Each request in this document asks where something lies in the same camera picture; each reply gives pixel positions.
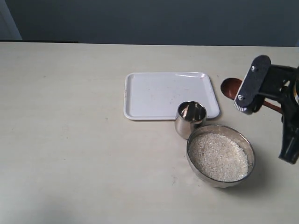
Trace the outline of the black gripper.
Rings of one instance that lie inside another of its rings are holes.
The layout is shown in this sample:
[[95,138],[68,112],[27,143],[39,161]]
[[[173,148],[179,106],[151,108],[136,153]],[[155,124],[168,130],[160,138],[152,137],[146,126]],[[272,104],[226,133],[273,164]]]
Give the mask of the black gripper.
[[295,164],[299,158],[299,101],[295,98],[299,69],[271,65],[266,55],[256,57],[234,99],[234,107],[245,114],[256,113],[265,97],[282,109],[283,138],[279,158]]

